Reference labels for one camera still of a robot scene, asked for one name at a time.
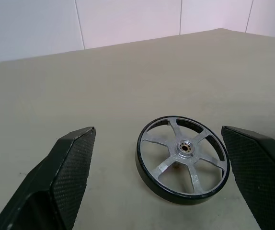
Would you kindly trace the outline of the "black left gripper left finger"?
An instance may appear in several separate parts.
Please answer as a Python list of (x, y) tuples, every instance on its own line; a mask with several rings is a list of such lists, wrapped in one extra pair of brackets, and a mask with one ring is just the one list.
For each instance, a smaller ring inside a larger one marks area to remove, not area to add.
[(93, 126), (59, 138), (0, 213), (0, 230), (72, 230), (87, 186)]

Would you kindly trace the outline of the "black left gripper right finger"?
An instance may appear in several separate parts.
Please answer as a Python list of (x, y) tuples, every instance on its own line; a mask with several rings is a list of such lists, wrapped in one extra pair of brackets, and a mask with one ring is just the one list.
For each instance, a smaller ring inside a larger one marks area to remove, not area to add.
[(261, 230), (275, 230), (275, 140), (246, 129), (221, 129), (236, 184)]

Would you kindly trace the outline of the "black round wheel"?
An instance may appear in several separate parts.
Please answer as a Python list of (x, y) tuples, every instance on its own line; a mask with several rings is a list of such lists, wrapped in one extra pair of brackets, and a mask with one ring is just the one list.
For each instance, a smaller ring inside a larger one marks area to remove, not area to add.
[[(148, 131), (170, 126), (174, 139), (156, 137)], [(153, 170), (147, 169), (142, 157), (141, 144), (147, 141), (167, 148), (169, 156)], [(202, 188), (195, 164), (205, 161), (221, 170), (221, 179), (212, 189)], [(137, 140), (135, 162), (137, 171), (146, 186), (159, 197), (179, 205), (196, 205), (204, 203), (216, 195), (226, 184), (230, 161), (226, 148), (218, 136), (202, 123), (183, 116), (163, 116), (148, 123), (140, 132)], [(193, 186), (192, 193), (174, 191), (160, 182), (162, 175), (170, 166), (178, 163), (187, 167)]]

